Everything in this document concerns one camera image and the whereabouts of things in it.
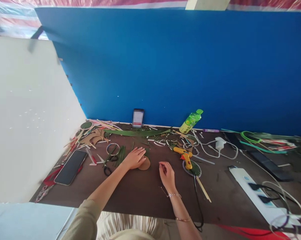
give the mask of floor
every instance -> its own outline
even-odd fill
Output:
[[[72,208],[46,204],[0,203],[0,240],[60,240],[67,230],[77,209],[71,214]],[[64,230],[57,238],[59,231],[70,219]],[[168,225],[170,239],[180,240],[176,221],[165,220]],[[202,239],[210,240],[241,240],[245,239],[237,234],[228,232],[216,225],[205,224]]]
[[[168,225],[170,239],[171,240],[180,240],[176,221],[166,219],[165,222]],[[235,233],[224,230],[223,228],[220,228],[214,224],[204,224],[203,232],[200,233],[200,235],[202,237],[202,240],[215,240],[215,239],[216,240],[217,239],[218,240],[221,240],[221,239],[243,240],[243,239],[247,239],[243,236],[240,236]]]

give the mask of green plastic bottle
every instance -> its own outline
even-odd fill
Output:
[[[188,133],[193,126],[201,119],[201,114],[204,111],[201,109],[197,109],[196,112],[191,113],[189,117],[186,119],[186,121],[183,123],[183,125],[179,128],[179,131],[183,134]]]

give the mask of bottle cap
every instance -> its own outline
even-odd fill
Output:
[[[197,111],[196,111],[196,113],[198,113],[198,114],[202,114],[204,111],[203,110],[201,110],[201,109],[197,109]]]

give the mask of black plug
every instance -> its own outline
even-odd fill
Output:
[[[269,203],[271,202],[271,198],[269,197],[264,197],[264,196],[258,196],[260,198],[260,200],[263,202],[263,203]]]
[[[257,191],[260,188],[259,184],[255,183],[248,183],[248,185],[251,187],[252,190]]]

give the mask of purple marker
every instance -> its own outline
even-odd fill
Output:
[[[203,132],[219,132],[219,130],[217,130],[217,129],[206,129],[206,128],[204,128],[204,129],[203,129]]]

